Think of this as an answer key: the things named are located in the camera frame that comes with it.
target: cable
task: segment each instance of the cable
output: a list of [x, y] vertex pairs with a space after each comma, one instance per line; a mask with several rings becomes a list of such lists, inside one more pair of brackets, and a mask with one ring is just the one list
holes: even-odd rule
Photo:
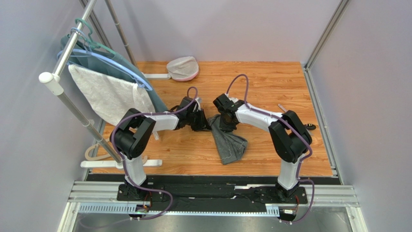
[[86, 229], [98, 230], [98, 229], [103, 229], [103, 228], [106, 228], [106, 227], [114, 226], [116, 224], [119, 224], [119, 223], [122, 223], [122, 222], [125, 222], [125, 221], [130, 221], [130, 220], [131, 220], [130, 218], [126, 218], [126, 219], [119, 220], [119, 221], [116, 221], [116, 222], [113, 222], [113, 223], [110, 223], [110, 224], [107, 224], [107, 225], [104, 225], [104, 226], [87, 226], [87, 225], [83, 224], [82, 219], [80, 219], [79, 224], [82, 227], [86, 228]]
[[145, 202], [146, 202], [146, 199], [147, 199], [147, 196], [149, 195], [149, 193], [152, 193], [152, 192], [147, 192], [147, 193], [146, 193], [146, 197], [145, 197], [145, 199], [143, 200], [143, 208], [146, 209], [146, 210], [149, 210], [148, 207], [145, 205]]
[[296, 210], [295, 213], [297, 214], [297, 210], [299, 209], [299, 198], [297, 195], [295, 195], [294, 197], [296, 199], [296, 206], [293, 209]]
[[151, 192], [162, 192], [162, 193], [165, 193], [165, 194], [169, 195], [169, 197], [170, 197], [170, 203], [169, 203], [169, 205], [168, 205], [164, 210], [162, 210], [160, 213], [158, 213], [158, 214], [156, 214], [156, 215], [153, 215], [153, 216], [150, 216], [150, 217], [142, 217], [142, 218], [140, 218], [140, 220], [149, 220], [149, 219], [154, 219], [154, 218], [160, 217], [160, 216], [161, 216], [162, 214], [164, 214], [167, 210], [169, 210], [169, 208], [172, 206], [173, 196], [172, 196], [172, 194], [171, 194], [170, 192], [165, 191], [165, 190], [161, 190], [161, 189], [150, 189], [150, 188], [145, 188], [145, 187], [139, 186], [138, 184], [136, 184], [133, 180], [131, 180], [131, 179], [129, 178], [130, 176], [129, 176], [129, 173], [128, 173], [128, 171], [127, 171], [126, 158], [125, 158], [125, 156], [124, 156], [123, 154], [121, 154], [121, 153], [119, 152], [118, 148], [116, 147], [115, 134], [116, 134], [116, 132], [118, 131], [120, 125], [123, 124], [125, 121], [131, 119], [131, 118], [134, 118], [134, 117], [137, 117], [137, 116], [142, 116], [142, 115], [147, 115], [147, 116], [175, 115], [175, 114], [178, 114], [178, 113], [186, 110], [191, 104], [193, 104], [193, 103], [195, 102], [195, 99], [197, 98], [197, 94], [198, 94], [197, 88], [192, 86], [192, 87], [189, 87], [189, 88], [188, 88], [187, 95], [189, 95], [189, 91], [190, 91], [191, 89], [194, 89], [194, 90], [196, 91], [194, 98], [191, 100], [191, 102], [190, 102], [188, 105], [186, 105], [185, 107], [181, 108], [180, 110], [177, 110], [177, 111], [174, 111], [174, 112], [161, 112], [161, 113], [137, 113], [137, 114], [130, 115], [130, 116], [122, 119], [122, 120], [115, 126], [115, 128], [113, 129], [113, 132], [112, 132], [112, 135], [111, 135], [110, 140], [111, 140], [111, 142], [112, 142], [112, 145], [113, 145], [114, 150], [122, 157], [122, 163], [123, 163], [124, 173], [125, 173], [126, 178], [127, 178], [128, 181], [129, 181], [129, 183], [130, 183], [131, 185], [133, 185], [134, 187], [138, 188], [138, 189], [141, 189], [141, 190], [144, 190], [144, 191], [151, 191]]
[[200, 108], [200, 102], [197, 99], [195, 99], [195, 101], [197, 102], [197, 108], [195, 110], [201, 110], [202, 108]]
[[310, 179], [305, 179], [305, 180], [300, 180], [300, 179], [299, 179], [299, 172], [300, 172], [300, 168], [301, 168], [301, 166], [302, 166], [302, 162], [303, 162], [303, 160], [305, 160], [305, 159], [307, 159], [307, 158], [309, 158], [309, 157], [312, 156], [312, 153], [313, 153], [312, 148], [310, 147], [310, 145], [308, 144], [308, 142], [306, 142], [306, 140], [305, 140], [286, 120], [284, 120], [283, 118], [278, 117], [278, 116], [276, 116], [276, 115], [273, 115], [273, 114], [271, 114], [271, 113], [268, 113], [268, 112], [265, 112], [265, 111], [262, 111], [262, 110], [259, 110], [259, 109], [256, 109], [256, 108], [252, 108], [252, 107], [249, 106], [249, 104], [248, 104], [248, 102], [247, 102], [248, 91], [249, 91], [249, 78], [248, 78], [247, 75], [245, 75], [245, 74], [239, 74], [238, 76], [236, 76], [236, 77], [232, 80], [232, 82], [230, 83], [229, 87], [227, 88], [226, 95], [229, 96], [229, 90], [230, 90], [230, 88], [232, 87], [232, 84], [236, 81], [236, 79], [238, 79], [238, 78], [241, 77], [241, 76], [243, 76], [243, 77], [246, 78], [245, 98], [244, 98], [244, 100], [243, 100], [243, 101], [245, 102], [246, 107], [247, 107], [248, 109], [250, 109], [251, 111], [255, 111], [255, 112], [257, 112], [257, 113], [260, 113], [260, 114], [263, 114], [263, 115], [266, 115], [266, 116], [269, 116], [269, 117], [274, 117], [274, 118], [276, 118], [277, 120], [281, 121], [284, 125], [286, 125], [286, 126], [303, 142], [303, 144], [306, 146], [306, 148], [307, 148], [308, 151], [309, 151], [309, 153], [308, 153], [306, 156], [302, 157], [302, 158], [299, 160], [299, 163], [298, 163], [298, 165], [297, 165], [297, 170], [296, 170], [296, 179], [297, 179], [299, 182], [311, 182], [311, 183], [312, 183], [312, 199], [310, 200], [309, 208], [308, 208], [308, 210], [306, 211], [306, 213], [303, 215], [303, 217], [302, 217], [301, 219], [298, 219], [298, 220], [294, 221], [293, 223], [300, 222], [301, 220], [303, 220], [303, 219], [306, 217], [306, 215], [308, 214], [308, 212], [309, 212], [310, 209], [312, 208], [313, 200], [314, 200], [314, 195], [315, 195], [315, 194], [314, 194], [314, 192], [315, 192], [315, 184], [313, 183], [313, 181], [310, 180]]

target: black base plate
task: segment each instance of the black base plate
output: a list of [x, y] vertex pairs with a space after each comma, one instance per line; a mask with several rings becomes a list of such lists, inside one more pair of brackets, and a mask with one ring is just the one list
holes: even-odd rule
[[260, 202], [261, 203], [285, 203], [285, 204], [296, 204], [296, 198], [299, 199], [299, 204], [307, 204], [308, 198], [306, 196], [306, 190], [304, 187], [298, 187], [295, 193], [287, 198], [285, 201], [281, 201], [276, 197], [275, 192], [276, 187], [259, 187]]
[[[164, 185], [142, 185], [142, 187], [145, 188], [152, 188], [152, 189], [164, 189]], [[118, 190], [118, 201], [143, 201], [144, 198], [146, 197], [146, 194], [149, 194], [147, 191], [142, 190], [142, 194], [137, 195], [135, 194], [135, 188], [131, 187], [126, 184], [121, 184], [119, 185], [119, 190]], [[165, 197], [165, 195], [162, 192], [151, 192], [151, 198], [153, 202], [162, 202], [162, 201], [168, 201], [169, 198], [168, 196]]]

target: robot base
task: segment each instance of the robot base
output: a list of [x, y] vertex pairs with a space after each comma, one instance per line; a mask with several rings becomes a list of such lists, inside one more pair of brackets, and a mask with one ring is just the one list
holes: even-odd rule
[[[148, 185], [147, 180], [141, 186], [148, 189], [164, 189], [163, 185]], [[125, 180], [124, 184], [119, 185], [117, 200], [126, 202], [143, 201], [146, 198], [147, 194], [149, 194], [148, 191], [135, 188]], [[167, 200], [164, 198], [164, 194], [159, 194], [159, 192], [152, 192], [151, 199], [153, 202], [161, 202]]]
[[307, 204], [308, 198], [304, 187], [298, 187], [296, 191], [289, 197], [281, 199], [278, 194], [277, 187], [259, 187], [261, 203], [281, 203], [281, 204], [296, 204], [295, 195], [299, 199], [299, 204]]

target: white towel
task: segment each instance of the white towel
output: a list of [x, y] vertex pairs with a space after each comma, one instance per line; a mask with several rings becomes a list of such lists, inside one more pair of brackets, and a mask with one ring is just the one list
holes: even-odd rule
[[140, 112], [155, 112], [146, 90], [138, 87], [137, 83], [117, 79], [75, 64], [69, 65], [69, 72], [91, 108], [112, 125], [117, 125], [130, 108]]

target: gray floor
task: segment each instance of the gray floor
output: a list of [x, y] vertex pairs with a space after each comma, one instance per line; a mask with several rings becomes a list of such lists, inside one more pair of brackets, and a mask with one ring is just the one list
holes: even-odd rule
[[[127, 218], [119, 214], [79, 215], [87, 226], [102, 226]], [[148, 221], [126, 221], [98, 230], [77, 225], [75, 232], [350, 232], [346, 209], [313, 208], [304, 221], [289, 226], [270, 217], [162, 216]]]

